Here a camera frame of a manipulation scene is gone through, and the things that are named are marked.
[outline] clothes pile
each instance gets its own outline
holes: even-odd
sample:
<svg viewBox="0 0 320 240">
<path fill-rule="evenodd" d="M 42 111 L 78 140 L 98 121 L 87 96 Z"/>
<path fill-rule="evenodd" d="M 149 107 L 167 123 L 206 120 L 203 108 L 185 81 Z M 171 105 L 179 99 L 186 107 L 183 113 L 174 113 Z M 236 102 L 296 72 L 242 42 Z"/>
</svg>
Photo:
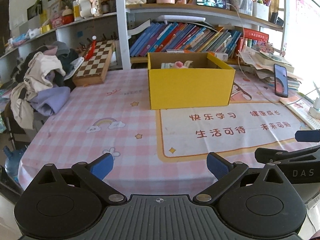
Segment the clothes pile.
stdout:
<svg viewBox="0 0 320 240">
<path fill-rule="evenodd" d="M 20 127 L 33 129 L 34 111 L 51 116 L 68 101 L 70 88 L 64 80 L 71 78 L 82 64 L 74 49 L 56 41 L 31 52 L 13 75 L 18 83 L 10 100 L 13 116 Z"/>
</svg>

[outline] table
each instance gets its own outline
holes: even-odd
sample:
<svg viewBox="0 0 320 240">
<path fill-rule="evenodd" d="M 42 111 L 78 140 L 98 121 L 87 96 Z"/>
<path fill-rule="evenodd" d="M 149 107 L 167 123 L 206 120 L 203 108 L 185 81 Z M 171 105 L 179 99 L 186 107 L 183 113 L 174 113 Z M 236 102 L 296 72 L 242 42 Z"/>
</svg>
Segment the table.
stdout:
<svg viewBox="0 0 320 240">
<path fill-rule="evenodd" d="M 46 163 L 70 168 L 110 152 L 114 168 L 104 181 L 127 197 L 193 197 L 216 180 L 206 167 L 210 151 L 262 167 L 254 158 L 257 147 L 292 151 L 316 145 L 296 142 L 295 132 L 308 127 L 267 100 L 278 100 L 271 87 L 248 78 L 236 73 L 229 106 L 155 111 L 149 110 L 146 69 L 108 72 L 104 84 L 77 87 L 47 120 L 20 162 L 19 182 L 25 189 Z"/>
</svg>

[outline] purple book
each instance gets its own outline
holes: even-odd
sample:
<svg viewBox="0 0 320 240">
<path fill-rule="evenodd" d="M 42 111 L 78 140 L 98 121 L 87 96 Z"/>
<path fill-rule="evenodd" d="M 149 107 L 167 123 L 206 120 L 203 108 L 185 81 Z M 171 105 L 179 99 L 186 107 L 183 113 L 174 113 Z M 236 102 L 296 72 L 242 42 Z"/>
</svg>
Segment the purple book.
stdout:
<svg viewBox="0 0 320 240">
<path fill-rule="evenodd" d="M 154 35 L 147 43 L 143 51 L 139 54 L 140 57 L 145 57 L 148 53 L 148 50 L 156 43 L 158 36 L 160 35 L 161 32 L 164 31 L 164 29 L 167 27 L 164 23 L 161 24 L 161 28 L 159 31 Z"/>
</svg>

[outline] white cable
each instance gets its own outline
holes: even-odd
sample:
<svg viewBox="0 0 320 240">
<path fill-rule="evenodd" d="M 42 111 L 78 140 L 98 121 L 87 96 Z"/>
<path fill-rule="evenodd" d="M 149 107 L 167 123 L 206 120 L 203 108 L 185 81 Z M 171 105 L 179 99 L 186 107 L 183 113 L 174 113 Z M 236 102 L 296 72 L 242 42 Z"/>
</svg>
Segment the white cable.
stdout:
<svg viewBox="0 0 320 240">
<path fill-rule="evenodd" d="M 236 10 L 236 13 L 237 13 L 237 15 L 238 15 L 238 17 L 239 17 L 239 20 L 240 20 L 240 23 L 241 23 L 241 26 L 242 26 L 242 30 L 243 30 L 243 34 L 244 34 L 244 26 L 243 26 L 243 23 L 242 23 L 242 21 L 241 21 L 240 15 L 239 15 L 236 7 L 234 7 L 232 4 L 229 4 L 229 3 L 228 3 L 228 5 L 232 6 L 232 7 Z M 243 70 L 242 70 L 242 68 L 241 68 L 241 66 L 240 66 L 239 57 L 238 57 L 238 65 L 239 65 L 239 68 L 240 68 L 242 74 L 243 74 L 247 79 L 250 80 L 250 78 L 247 77 L 247 75 L 243 72 Z M 253 84 L 254 84 L 254 86 L 258 89 L 258 91 L 260 92 L 260 94 L 261 94 L 266 100 L 268 100 L 270 103 L 273 103 L 274 105 L 278 105 L 278 106 L 279 106 L 279 105 L 281 105 L 281 106 L 293 105 L 293 104 L 299 102 L 301 99 L 305 98 L 308 94 L 310 94 L 310 93 L 312 93 L 313 91 L 316 90 L 316 89 L 314 89 L 314 90 L 312 90 L 311 92 L 307 93 L 307 94 L 306 94 L 305 96 L 303 96 L 302 98 L 300 98 L 299 100 L 297 100 L 297 101 L 295 101 L 295 102 L 293 102 L 293 103 L 290 103 L 290 104 L 285 105 L 285 104 L 282 104 L 282 103 L 275 103 L 275 102 L 269 100 L 268 98 L 266 98 L 266 96 L 261 92 L 261 90 L 257 87 L 257 85 L 256 85 L 254 82 L 253 82 Z"/>
</svg>

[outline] white text panel on tablecloth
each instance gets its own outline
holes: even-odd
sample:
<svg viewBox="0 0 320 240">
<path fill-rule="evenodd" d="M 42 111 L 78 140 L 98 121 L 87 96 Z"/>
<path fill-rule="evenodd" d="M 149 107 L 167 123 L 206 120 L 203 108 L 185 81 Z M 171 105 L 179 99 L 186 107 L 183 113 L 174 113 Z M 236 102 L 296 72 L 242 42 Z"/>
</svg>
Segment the white text panel on tablecloth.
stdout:
<svg viewBox="0 0 320 240">
<path fill-rule="evenodd" d="M 283 145 L 292 142 L 303 126 L 286 107 L 271 103 L 168 109 L 161 110 L 159 118 L 163 144 L 159 157 L 164 161 L 205 158 L 212 151 L 229 156 L 239 150 Z"/>
</svg>

